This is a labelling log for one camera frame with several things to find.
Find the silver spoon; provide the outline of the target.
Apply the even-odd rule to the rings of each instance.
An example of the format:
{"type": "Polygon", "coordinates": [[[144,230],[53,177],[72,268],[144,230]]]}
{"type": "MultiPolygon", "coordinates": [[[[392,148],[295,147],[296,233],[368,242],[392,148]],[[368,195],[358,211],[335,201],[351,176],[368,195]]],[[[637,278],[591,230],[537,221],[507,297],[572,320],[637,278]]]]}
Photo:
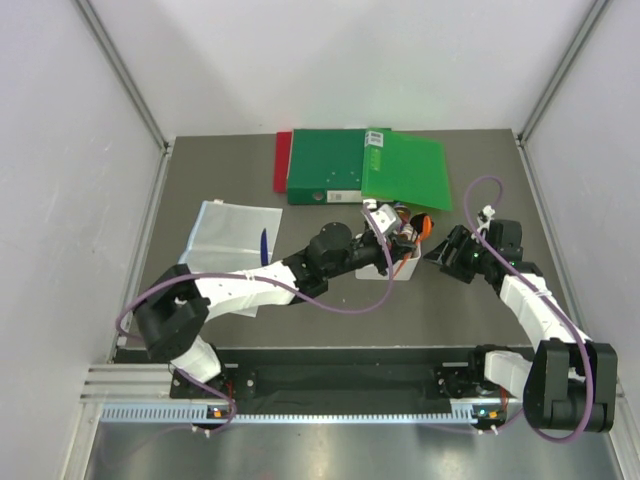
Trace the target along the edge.
{"type": "Polygon", "coordinates": [[[411,220],[411,212],[406,207],[397,207],[395,209],[397,215],[401,219],[402,224],[408,224],[411,220]]]}

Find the orange plastic spoon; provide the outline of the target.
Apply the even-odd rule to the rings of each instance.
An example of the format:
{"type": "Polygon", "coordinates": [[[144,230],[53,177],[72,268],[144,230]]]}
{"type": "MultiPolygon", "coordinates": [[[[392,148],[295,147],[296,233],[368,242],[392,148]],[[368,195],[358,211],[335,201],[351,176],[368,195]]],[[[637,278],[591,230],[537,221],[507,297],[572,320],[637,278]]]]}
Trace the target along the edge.
{"type": "Polygon", "coordinates": [[[409,225],[414,231],[411,240],[416,246],[419,246],[423,240],[431,235],[434,222],[430,215],[421,213],[412,217],[409,221],[409,225]]]}

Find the dark blue table knife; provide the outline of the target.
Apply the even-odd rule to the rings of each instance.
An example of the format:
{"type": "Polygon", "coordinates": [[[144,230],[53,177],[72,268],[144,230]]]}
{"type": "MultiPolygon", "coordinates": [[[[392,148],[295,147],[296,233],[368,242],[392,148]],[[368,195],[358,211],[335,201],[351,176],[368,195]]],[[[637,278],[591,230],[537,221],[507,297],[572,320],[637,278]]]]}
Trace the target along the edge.
{"type": "Polygon", "coordinates": [[[264,228],[260,235],[260,264],[262,267],[266,267],[270,264],[271,251],[269,247],[268,230],[264,228]]]}

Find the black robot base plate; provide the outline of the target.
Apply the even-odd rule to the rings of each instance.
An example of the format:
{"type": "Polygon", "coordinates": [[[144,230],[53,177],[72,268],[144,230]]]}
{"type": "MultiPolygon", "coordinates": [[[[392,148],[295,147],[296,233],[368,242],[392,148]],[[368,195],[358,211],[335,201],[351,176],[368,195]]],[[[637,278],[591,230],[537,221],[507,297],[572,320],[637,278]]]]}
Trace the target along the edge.
{"type": "Polygon", "coordinates": [[[218,391],[237,403],[248,406],[264,402],[274,405],[306,406],[318,402],[323,408],[336,402],[340,406],[353,401],[362,406],[366,400],[388,397],[392,403],[470,397],[489,398],[498,388],[476,380],[464,366],[429,363],[271,363],[245,362],[211,380],[188,380],[173,375],[173,398],[207,398],[218,391]]]}

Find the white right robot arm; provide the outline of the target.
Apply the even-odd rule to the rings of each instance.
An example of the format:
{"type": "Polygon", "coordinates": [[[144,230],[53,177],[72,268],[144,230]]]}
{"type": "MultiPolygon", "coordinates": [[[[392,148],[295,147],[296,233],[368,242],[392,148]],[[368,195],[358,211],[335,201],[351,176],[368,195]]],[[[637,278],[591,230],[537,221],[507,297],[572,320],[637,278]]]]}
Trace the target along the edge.
{"type": "Polygon", "coordinates": [[[487,396],[499,387],[522,402],[538,430],[608,432],[614,423],[618,357],[567,319],[536,264],[523,259],[522,227],[497,220],[486,206],[479,227],[455,226],[425,260],[464,283],[481,276],[515,315],[534,357],[505,347],[479,347],[467,370],[469,388],[487,396]]]}

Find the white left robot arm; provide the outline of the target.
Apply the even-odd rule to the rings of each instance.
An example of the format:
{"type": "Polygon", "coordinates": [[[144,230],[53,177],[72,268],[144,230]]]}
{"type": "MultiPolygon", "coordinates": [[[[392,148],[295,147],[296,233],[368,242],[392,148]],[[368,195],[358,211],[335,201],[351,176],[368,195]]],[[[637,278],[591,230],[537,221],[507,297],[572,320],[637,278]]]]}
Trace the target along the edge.
{"type": "Polygon", "coordinates": [[[315,303],[335,277],[372,266],[391,278],[395,264],[414,254],[417,245],[390,204],[368,202],[363,216],[359,235],[330,222],[302,250],[256,269],[194,273],[173,265],[129,308],[148,358],[186,374],[203,395],[220,394],[227,374],[200,335],[206,322],[253,307],[315,303]]]}

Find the white divided plastic container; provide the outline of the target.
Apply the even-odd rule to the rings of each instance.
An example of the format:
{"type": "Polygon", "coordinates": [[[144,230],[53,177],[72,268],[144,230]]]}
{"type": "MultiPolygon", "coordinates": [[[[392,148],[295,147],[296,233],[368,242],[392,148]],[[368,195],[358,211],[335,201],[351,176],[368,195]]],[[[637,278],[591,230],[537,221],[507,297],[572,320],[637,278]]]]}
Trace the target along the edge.
{"type": "MultiPolygon", "coordinates": [[[[414,253],[406,260],[399,260],[394,264],[393,279],[395,281],[408,281],[413,276],[413,272],[422,257],[421,246],[418,245],[414,253]]],[[[367,281],[387,281],[389,275],[382,275],[374,265],[367,265],[355,271],[357,280],[367,281]]]]}

